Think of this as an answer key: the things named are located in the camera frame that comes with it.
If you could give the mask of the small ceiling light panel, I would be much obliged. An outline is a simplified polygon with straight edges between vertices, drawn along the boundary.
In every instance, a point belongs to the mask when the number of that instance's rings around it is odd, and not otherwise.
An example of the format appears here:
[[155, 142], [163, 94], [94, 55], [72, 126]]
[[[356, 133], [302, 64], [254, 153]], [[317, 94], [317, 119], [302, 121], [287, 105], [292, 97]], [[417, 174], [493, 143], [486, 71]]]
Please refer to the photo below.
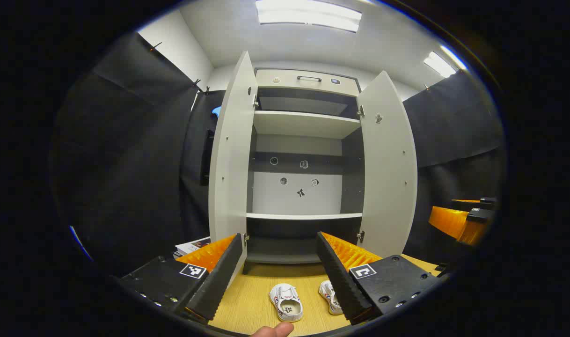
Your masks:
[[445, 45], [440, 46], [440, 51], [431, 51], [423, 63], [443, 78], [448, 78], [458, 71], [468, 70], [463, 60]]

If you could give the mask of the large ceiling light panel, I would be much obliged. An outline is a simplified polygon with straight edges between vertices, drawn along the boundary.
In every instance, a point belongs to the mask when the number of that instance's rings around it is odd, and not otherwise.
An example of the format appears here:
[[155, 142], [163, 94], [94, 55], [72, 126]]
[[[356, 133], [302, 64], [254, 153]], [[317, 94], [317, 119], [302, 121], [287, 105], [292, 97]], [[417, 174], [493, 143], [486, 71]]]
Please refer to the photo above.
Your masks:
[[255, 5], [262, 25], [296, 23], [355, 33], [362, 19], [355, 9], [318, 0], [257, 0]]

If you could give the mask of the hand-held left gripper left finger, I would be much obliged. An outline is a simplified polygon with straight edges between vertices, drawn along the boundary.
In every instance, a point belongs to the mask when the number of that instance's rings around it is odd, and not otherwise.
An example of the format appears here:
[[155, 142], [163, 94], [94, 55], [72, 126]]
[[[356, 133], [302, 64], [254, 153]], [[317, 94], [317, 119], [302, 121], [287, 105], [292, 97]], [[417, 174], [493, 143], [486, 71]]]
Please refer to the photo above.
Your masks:
[[168, 314], [207, 324], [216, 311], [242, 256], [236, 233], [178, 259], [163, 256], [119, 279], [130, 293]]

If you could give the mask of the white cabinet drawer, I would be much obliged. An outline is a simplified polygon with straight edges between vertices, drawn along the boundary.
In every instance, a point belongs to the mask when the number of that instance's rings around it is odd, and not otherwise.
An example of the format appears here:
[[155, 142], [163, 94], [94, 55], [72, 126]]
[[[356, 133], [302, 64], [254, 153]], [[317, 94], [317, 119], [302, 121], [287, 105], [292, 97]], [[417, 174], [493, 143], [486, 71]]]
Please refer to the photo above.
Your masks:
[[256, 68], [259, 87], [307, 89], [356, 97], [361, 88], [357, 79], [316, 71]]

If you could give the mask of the white cover book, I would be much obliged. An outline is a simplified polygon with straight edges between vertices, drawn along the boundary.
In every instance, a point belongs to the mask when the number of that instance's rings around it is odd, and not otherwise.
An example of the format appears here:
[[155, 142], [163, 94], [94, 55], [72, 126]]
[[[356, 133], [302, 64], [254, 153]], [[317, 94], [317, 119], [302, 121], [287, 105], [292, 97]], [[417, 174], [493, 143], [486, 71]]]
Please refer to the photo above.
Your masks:
[[212, 242], [212, 240], [208, 236], [208, 237], [198, 239], [195, 241], [175, 245], [175, 248], [177, 249], [177, 251], [181, 251], [184, 253], [187, 252], [188, 254], [190, 254], [194, 251], [197, 251], [198, 249], [206, 247], [206, 245], [209, 245], [211, 242]]

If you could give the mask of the white ledge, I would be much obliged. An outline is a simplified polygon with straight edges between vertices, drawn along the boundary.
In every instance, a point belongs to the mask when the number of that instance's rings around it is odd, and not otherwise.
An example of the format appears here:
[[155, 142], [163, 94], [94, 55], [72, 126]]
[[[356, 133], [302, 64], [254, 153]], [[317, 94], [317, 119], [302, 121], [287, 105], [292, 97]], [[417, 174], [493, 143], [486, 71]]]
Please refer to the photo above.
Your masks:
[[88, 253], [88, 250], [84, 247], [84, 245], [83, 245], [81, 239], [79, 238], [75, 228], [73, 226], [69, 226], [69, 230], [70, 230], [71, 234], [73, 235], [73, 239], [76, 241], [76, 243], [77, 243], [78, 247], [80, 248], [82, 254], [84, 254], [84, 256], [86, 256], [86, 258], [92, 262], [93, 258]]

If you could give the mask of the white canvas shoe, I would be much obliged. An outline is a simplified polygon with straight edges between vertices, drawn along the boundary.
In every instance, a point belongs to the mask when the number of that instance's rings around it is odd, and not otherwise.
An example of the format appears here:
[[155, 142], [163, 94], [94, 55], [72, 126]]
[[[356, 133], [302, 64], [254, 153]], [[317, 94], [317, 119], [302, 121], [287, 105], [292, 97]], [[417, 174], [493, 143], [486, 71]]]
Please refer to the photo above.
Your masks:
[[339, 305], [336, 292], [330, 280], [327, 279], [319, 285], [318, 293], [326, 301], [330, 315], [343, 315], [342, 307]]
[[303, 305], [297, 288], [288, 283], [275, 285], [270, 291], [269, 298], [277, 311], [277, 317], [282, 322], [298, 322], [303, 317]]

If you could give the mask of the white shoe cabinet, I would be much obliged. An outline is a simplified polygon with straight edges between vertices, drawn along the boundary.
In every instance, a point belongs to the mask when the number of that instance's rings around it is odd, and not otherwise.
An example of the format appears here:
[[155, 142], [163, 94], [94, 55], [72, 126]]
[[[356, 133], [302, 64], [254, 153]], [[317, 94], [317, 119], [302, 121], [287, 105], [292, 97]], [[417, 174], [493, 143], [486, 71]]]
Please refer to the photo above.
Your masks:
[[317, 232], [353, 244], [364, 202], [357, 96], [258, 86], [247, 181], [247, 260], [314, 264]]

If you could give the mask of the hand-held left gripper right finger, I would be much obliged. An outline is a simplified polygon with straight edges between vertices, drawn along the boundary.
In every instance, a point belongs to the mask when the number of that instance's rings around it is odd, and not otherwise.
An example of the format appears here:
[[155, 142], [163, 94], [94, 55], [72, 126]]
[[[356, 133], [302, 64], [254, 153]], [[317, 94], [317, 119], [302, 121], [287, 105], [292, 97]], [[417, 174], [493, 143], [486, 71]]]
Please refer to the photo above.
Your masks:
[[351, 325], [396, 315], [443, 283], [400, 255], [381, 258], [325, 232], [316, 252]]

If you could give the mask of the white shoe cabinet door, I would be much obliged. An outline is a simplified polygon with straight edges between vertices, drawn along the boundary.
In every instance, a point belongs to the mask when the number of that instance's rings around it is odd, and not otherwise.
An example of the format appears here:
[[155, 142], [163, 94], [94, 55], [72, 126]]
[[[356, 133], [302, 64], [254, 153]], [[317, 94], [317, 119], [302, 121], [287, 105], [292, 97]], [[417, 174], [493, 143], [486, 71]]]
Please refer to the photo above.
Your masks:
[[243, 51], [228, 83], [214, 135], [209, 177], [209, 228], [213, 241], [242, 239], [247, 228], [249, 152], [257, 81]]
[[357, 97], [364, 145], [364, 202], [358, 245], [380, 257], [405, 248], [417, 203], [414, 136], [392, 79], [381, 71]]

